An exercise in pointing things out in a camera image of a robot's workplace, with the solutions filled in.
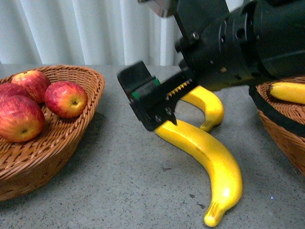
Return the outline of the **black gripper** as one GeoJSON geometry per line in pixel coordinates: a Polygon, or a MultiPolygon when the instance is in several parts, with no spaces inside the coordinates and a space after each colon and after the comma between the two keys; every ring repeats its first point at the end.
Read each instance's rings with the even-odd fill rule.
{"type": "Polygon", "coordinates": [[[175,19],[183,35],[176,49],[191,70],[160,82],[140,61],[117,75],[133,112],[148,131],[166,121],[177,125],[177,102],[198,84],[217,91],[250,82],[241,49],[233,38],[236,14],[229,12],[226,1],[180,0],[175,19]]]}

